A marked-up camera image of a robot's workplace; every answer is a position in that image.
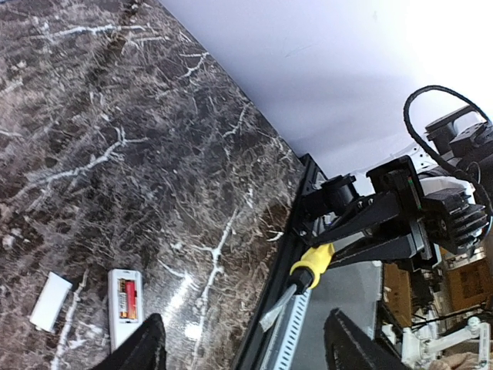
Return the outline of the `red battery in remote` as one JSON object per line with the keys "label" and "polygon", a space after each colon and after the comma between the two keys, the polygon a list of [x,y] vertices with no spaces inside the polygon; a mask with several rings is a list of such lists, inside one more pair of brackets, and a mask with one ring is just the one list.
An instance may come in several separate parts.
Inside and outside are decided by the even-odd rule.
{"label": "red battery in remote", "polygon": [[137,319],[137,303],[136,303],[136,282],[125,282],[126,293],[126,318]]}

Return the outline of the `white slim remote control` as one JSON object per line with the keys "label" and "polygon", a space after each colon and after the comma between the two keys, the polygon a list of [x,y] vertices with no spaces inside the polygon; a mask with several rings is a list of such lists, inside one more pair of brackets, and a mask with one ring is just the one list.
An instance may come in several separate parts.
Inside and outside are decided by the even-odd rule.
{"label": "white slim remote control", "polygon": [[[126,318],[125,282],[136,282],[137,319]],[[108,273],[109,336],[111,352],[114,352],[142,323],[143,281],[138,271],[112,269]]]}

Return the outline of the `cardboard boxes in background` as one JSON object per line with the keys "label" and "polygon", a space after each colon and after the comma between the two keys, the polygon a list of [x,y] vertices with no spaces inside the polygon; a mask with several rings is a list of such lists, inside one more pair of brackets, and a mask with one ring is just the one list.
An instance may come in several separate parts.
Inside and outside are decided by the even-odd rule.
{"label": "cardboard boxes in background", "polygon": [[417,325],[426,314],[463,315],[492,306],[492,272],[486,257],[450,257],[432,271],[408,272],[384,265],[384,303],[403,327]]}

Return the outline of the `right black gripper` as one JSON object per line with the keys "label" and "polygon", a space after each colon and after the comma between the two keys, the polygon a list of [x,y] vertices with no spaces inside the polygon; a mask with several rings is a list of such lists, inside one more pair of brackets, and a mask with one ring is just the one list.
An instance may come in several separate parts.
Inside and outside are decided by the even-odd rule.
{"label": "right black gripper", "polygon": [[402,236],[389,240],[361,238],[337,251],[329,268],[366,261],[393,261],[403,270],[436,267],[440,262],[438,248],[429,241],[425,230],[421,202],[424,191],[411,158],[400,156],[369,170],[366,177],[379,193],[373,203],[340,226],[313,238],[310,246],[335,242],[382,224],[382,231]]}

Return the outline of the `white battery cover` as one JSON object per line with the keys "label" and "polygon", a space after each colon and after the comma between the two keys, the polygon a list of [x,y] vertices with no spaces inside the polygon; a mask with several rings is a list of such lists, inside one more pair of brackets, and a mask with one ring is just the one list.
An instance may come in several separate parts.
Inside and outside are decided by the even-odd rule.
{"label": "white battery cover", "polygon": [[52,332],[72,284],[50,272],[32,310],[29,321],[37,330]]}

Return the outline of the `black front rail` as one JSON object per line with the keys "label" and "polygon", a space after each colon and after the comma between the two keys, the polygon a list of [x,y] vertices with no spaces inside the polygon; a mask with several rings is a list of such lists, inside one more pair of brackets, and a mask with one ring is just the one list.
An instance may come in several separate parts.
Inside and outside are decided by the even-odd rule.
{"label": "black front rail", "polygon": [[278,348],[283,341],[295,300],[290,299],[289,304],[281,311],[268,331],[261,328],[260,319],[285,292],[290,268],[307,250],[307,242],[326,227],[322,217],[310,219],[304,208],[303,198],[313,193],[322,182],[327,180],[327,177],[311,155],[302,156],[300,162],[304,165],[304,174],[291,206],[284,234],[277,242],[277,254],[270,268],[267,282],[233,360],[232,369],[268,369],[276,362]]}

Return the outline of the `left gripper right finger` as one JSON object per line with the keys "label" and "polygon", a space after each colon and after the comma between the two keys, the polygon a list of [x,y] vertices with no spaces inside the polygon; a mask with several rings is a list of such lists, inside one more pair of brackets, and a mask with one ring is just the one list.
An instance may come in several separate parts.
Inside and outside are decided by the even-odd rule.
{"label": "left gripper right finger", "polygon": [[330,370],[408,369],[400,359],[374,343],[339,308],[333,309],[325,321],[324,346]]}

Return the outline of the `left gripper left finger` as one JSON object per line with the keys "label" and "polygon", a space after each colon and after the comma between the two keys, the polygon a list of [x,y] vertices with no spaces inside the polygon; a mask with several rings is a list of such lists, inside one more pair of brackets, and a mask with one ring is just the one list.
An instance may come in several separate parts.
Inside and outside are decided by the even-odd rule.
{"label": "left gripper left finger", "polygon": [[160,314],[151,314],[114,352],[92,370],[166,369],[166,331]]}

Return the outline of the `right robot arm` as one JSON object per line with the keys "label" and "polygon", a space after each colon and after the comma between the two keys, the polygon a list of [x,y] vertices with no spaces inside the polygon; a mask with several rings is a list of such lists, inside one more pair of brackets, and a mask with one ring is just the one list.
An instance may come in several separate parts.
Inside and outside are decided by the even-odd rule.
{"label": "right robot arm", "polygon": [[398,264],[409,271],[430,270],[441,250],[472,254],[492,226],[492,122],[471,100],[428,124],[424,135],[411,123],[404,103],[404,125],[413,150],[368,170],[373,193],[359,194],[355,177],[334,177],[304,198],[305,215],[335,219],[309,247],[355,236],[336,252],[330,266],[363,261]]}

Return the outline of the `yellow handled screwdriver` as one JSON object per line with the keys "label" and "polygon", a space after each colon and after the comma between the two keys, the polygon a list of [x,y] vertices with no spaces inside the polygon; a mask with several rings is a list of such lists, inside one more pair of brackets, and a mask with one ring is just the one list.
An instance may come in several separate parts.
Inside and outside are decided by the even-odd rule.
{"label": "yellow handled screwdriver", "polygon": [[283,308],[294,295],[302,295],[319,284],[320,277],[328,269],[334,254],[335,248],[332,243],[321,244],[308,249],[301,259],[292,265],[287,289],[259,321],[263,332],[273,326]]}

